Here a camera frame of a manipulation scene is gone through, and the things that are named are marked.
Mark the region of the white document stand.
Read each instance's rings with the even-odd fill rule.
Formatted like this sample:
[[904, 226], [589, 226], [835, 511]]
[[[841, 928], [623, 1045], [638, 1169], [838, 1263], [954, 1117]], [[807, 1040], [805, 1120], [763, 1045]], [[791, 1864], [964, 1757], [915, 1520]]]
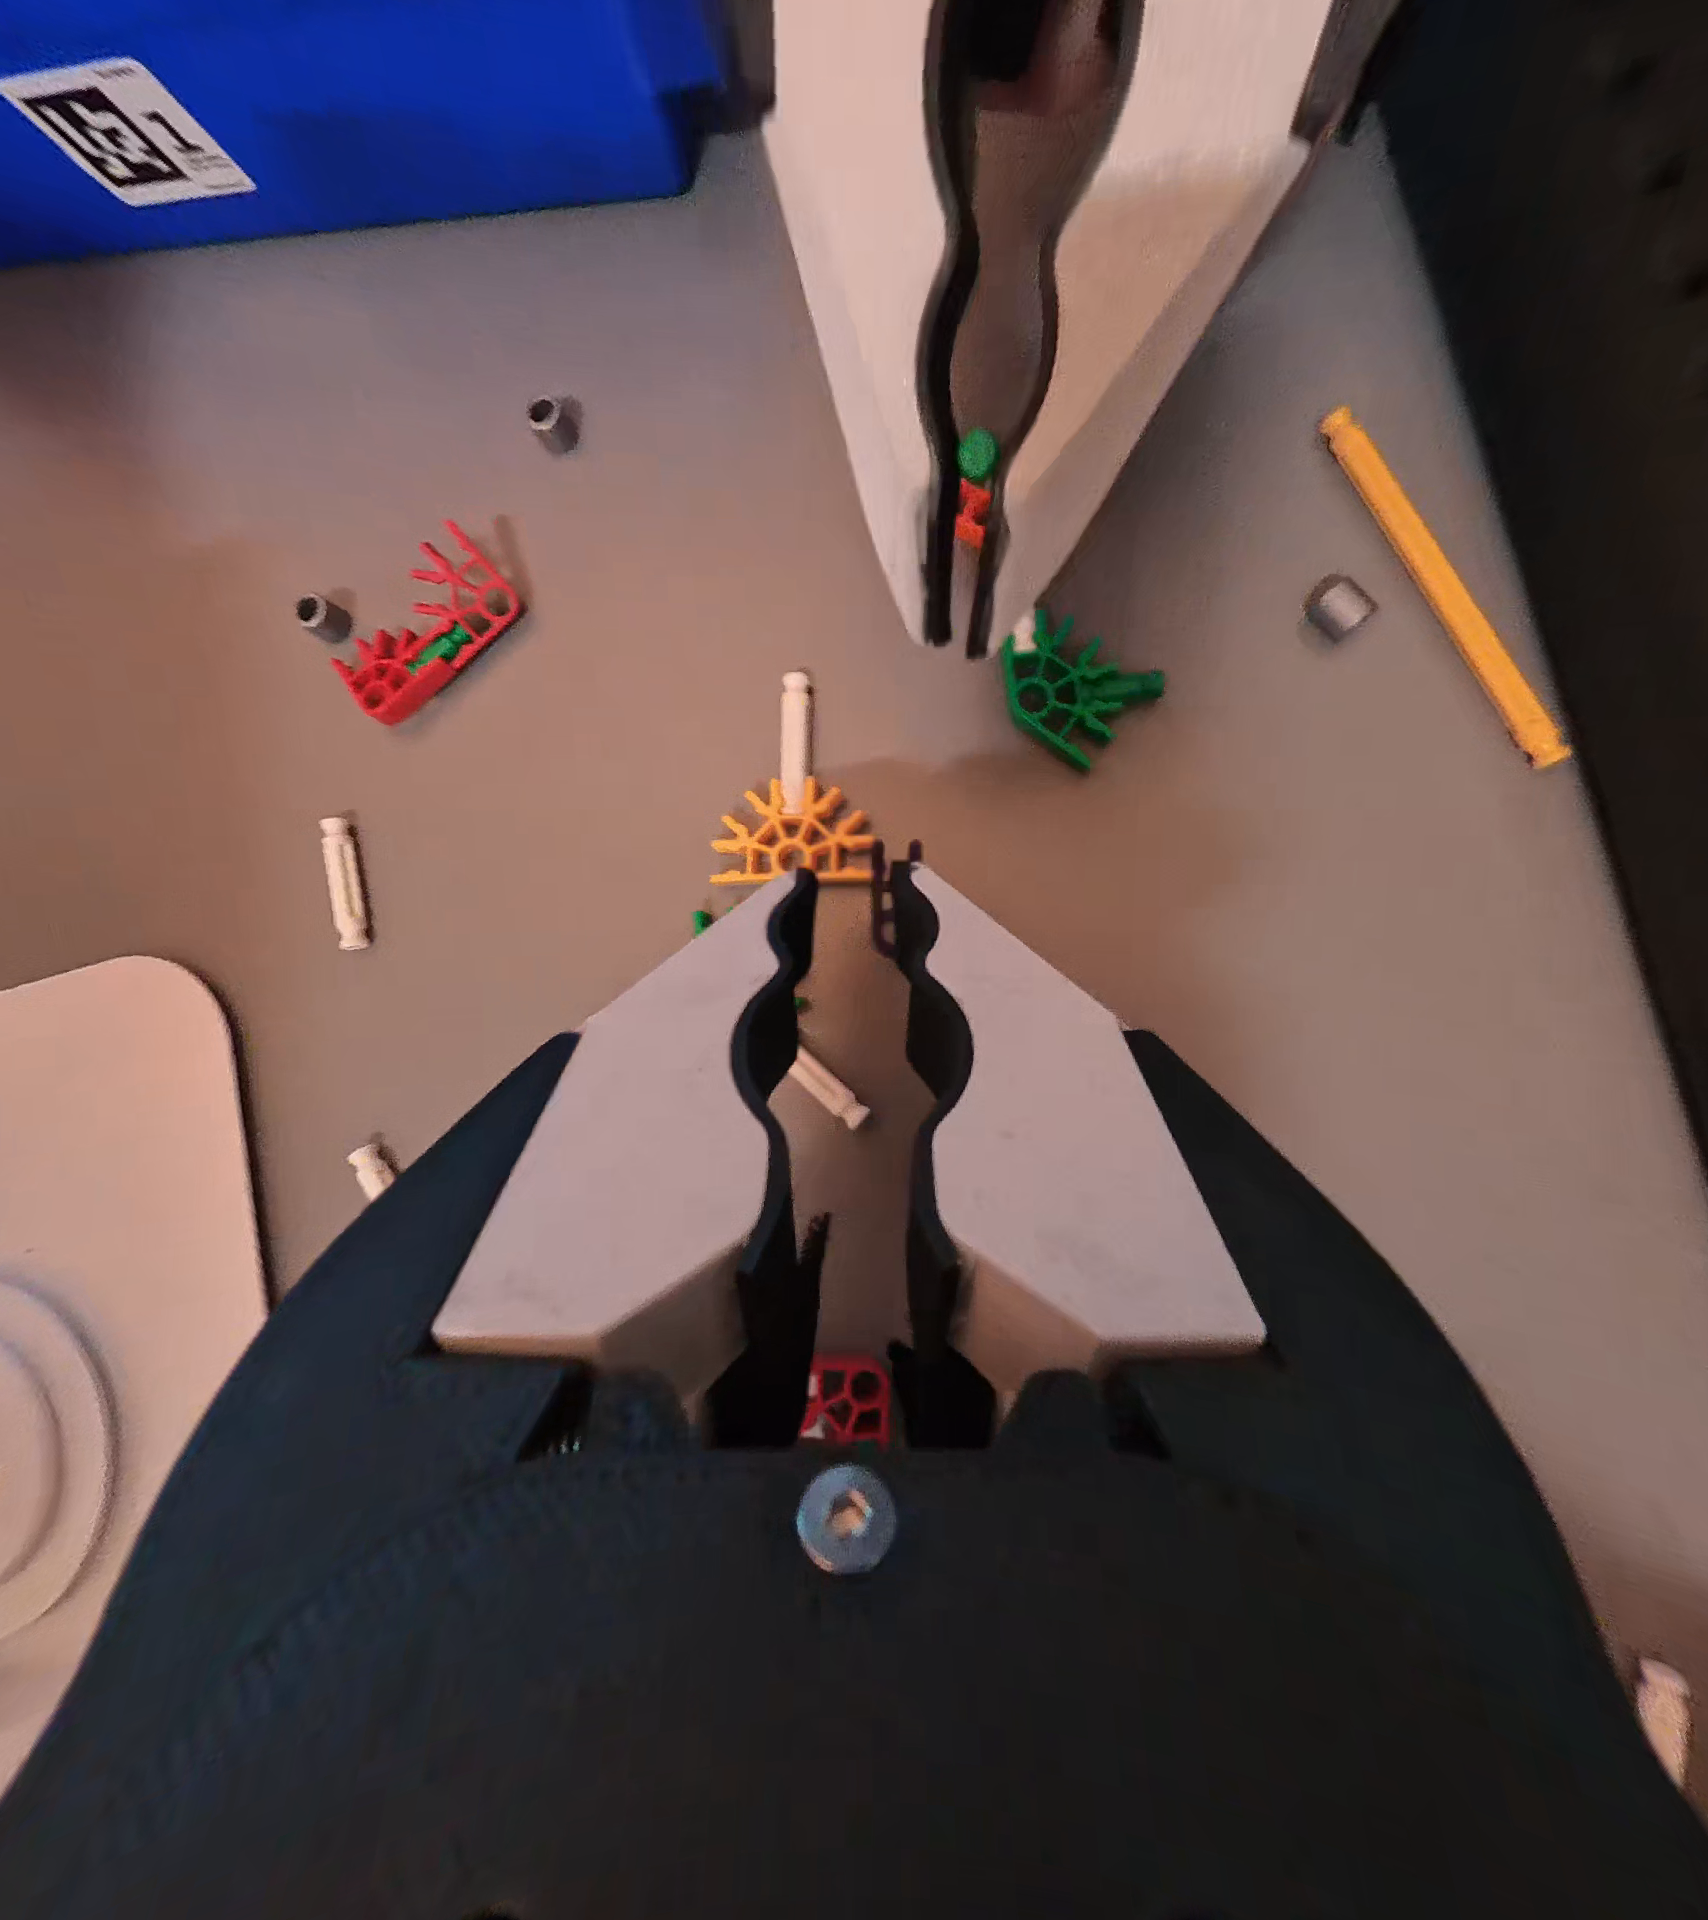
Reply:
[[0, 993], [0, 1788], [265, 1321], [218, 998], [125, 957]]

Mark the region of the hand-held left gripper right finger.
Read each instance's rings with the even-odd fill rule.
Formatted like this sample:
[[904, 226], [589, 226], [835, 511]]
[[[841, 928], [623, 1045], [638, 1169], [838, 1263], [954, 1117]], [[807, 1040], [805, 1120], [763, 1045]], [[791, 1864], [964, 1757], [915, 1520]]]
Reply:
[[921, 861], [878, 893], [931, 1107], [907, 1171], [914, 1449], [986, 1447], [1038, 1378], [1255, 1354], [1266, 1323], [1108, 1004]]

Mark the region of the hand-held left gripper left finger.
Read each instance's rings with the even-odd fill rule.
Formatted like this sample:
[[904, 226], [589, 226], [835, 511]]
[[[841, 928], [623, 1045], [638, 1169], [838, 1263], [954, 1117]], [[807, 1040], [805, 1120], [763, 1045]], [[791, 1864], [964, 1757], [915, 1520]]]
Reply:
[[827, 1213], [797, 1220], [771, 1097], [797, 1056], [817, 881], [777, 878], [574, 1034], [431, 1337], [648, 1376], [725, 1449], [790, 1449]]

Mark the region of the red green connector piece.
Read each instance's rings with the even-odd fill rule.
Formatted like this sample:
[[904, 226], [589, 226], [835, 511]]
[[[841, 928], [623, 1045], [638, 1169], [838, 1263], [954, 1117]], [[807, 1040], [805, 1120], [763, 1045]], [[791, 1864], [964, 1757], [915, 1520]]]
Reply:
[[455, 518], [417, 555], [410, 570], [422, 591], [411, 604], [416, 627], [357, 636], [329, 661], [352, 707], [384, 728], [429, 709], [528, 614], [522, 591]]

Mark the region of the blue bin with white tag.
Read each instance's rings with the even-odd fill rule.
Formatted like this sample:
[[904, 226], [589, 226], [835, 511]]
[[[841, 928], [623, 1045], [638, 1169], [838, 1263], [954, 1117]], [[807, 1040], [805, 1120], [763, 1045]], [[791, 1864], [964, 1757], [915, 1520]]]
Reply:
[[0, 271], [671, 198], [724, 4], [0, 2]]

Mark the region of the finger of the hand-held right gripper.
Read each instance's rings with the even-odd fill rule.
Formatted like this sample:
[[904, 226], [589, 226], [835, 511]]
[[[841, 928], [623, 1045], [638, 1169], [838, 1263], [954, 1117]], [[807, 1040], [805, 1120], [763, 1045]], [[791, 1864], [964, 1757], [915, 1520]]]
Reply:
[[1038, 602], [1341, 123], [1341, 7], [965, 4], [961, 431], [999, 448], [964, 649]]
[[947, 647], [978, 266], [947, 57], [964, 4], [775, 2], [767, 161], [868, 539], [911, 640]]

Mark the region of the yellow fan connector piece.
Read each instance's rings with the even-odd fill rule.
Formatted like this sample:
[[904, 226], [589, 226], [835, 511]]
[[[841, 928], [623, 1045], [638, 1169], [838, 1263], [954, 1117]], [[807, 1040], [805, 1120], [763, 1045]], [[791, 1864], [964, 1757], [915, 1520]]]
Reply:
[[880, 840], [840, 787], [811, 775], [794, 788], [771, 779], [746, 788], [739, 805], [743, 815], [722, 815], [711, 839], [722, 869], [707, 886], [746, 890], [802, 873], [820, 886], [856, 886], [873, 874]]

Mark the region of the yellow plastic rod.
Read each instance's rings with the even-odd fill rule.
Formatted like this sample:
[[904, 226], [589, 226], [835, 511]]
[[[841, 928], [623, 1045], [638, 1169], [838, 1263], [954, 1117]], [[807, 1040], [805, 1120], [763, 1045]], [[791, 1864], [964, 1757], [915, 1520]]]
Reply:
[[1447, 558], [1380, 447], [1349, 409], [1334, 407], [1315, 432], [1367, 511], [1402, 572], [1498, 717], [1515, 752], [1546, 773], [1572, 760], [1572, 745], [1500, 633]]

